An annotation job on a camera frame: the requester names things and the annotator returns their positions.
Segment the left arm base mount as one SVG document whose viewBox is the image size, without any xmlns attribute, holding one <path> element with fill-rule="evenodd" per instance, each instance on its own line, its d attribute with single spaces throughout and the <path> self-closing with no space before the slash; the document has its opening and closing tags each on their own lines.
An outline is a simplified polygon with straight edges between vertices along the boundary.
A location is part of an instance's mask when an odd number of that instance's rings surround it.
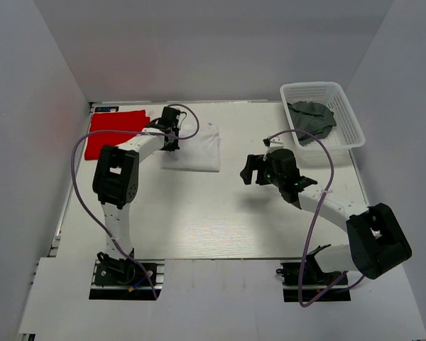
<svg viewBox="0 0 426 341">
<path fill-rule="evenodd" d="M 89 290 L 91 301 L 155 301 L 162 291 L 164 263 L 143 262 L 143 270 L 132 264 L 127 274 L 96 261 Z"/>
</svg>

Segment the white t shirt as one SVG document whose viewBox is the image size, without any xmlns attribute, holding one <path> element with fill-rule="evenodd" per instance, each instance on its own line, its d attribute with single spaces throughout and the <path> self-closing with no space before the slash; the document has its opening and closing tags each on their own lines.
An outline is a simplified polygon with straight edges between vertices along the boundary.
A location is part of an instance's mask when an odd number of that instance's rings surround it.
<svg viewBox="0 0 426 341">
<path fill-rule="evenodd" d="M 191 139 L 179 141 L 179 149 L 166 151 L 161 157 L 161 168 L 172 171 L 218 173 L 219 127 L 206 124 Z"/>
</svg>

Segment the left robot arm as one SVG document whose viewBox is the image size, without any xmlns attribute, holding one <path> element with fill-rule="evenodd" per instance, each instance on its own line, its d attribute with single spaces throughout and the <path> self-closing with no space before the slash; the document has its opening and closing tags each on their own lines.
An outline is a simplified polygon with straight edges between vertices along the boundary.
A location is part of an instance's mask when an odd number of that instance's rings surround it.
<svg viewBox="0 0 426 341">
<path fill-rule="evenodd" d="M 127 259 L 133 256 L 129 212 L 138 191 L 139 165 L 156 151 L 179 149 L 181 115 L 174 107 L 164 107 L 161 116 L 150 121 L 142 134 L 115 146 L 103 146 L 99 153 L 92 188 L 107 229 L 106 248 L 100 259 L 118 259 L 111 274 L 119 283 L 129 283 L 136 275 L 136 266 Z"/>
</svg>

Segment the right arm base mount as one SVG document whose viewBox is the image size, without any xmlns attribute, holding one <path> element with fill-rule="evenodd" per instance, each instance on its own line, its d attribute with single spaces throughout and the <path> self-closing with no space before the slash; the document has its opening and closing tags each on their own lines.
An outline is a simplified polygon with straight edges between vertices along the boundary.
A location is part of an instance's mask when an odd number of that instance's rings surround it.
<svg viewBox="0 0 426 341">
<path fill-rule="evenodd" d="M 299 262 L 281 263 L 275 270 L 276 275 L 282 279 L 283 300 L 285 303 L 298 302 L 298 275 Z M 330 283 L 339 278 L 341 272 L 331 273 L 317 272 L 310 266 L 305 267 L 303 274 L 302 298 L 306 303 L 312 300 L 318 293 L 324 290 Z M 346 290 L 349 286 L 347 276 L 344 276 L 332 289 L 326 292 L 318 302 L 347 302 L 351 301 L 351 295 Z"/>
</svg>

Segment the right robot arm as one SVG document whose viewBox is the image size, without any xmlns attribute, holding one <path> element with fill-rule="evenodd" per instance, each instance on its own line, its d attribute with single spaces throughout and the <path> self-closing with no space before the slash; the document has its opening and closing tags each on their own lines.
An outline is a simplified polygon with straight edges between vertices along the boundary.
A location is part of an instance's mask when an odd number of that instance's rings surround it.
<svg viewBox="0 0 426 341">
<path fill-rule="evenodd" d="M 413 255 L 388 205 L 367 206 L 327 192 L 316 180 L 300 174 L 295 156 L 288 149 L 248 155 L 240 176 L 247 185 L 277 187 L 287 203 L 318 214 L 346 232 L 347 244 L 328 244 L 307 253 L 307 277 L 315 283 L 325 282 L 333 272 L 344 271 L 358 271 L 376 279 Z"/>
</svg>

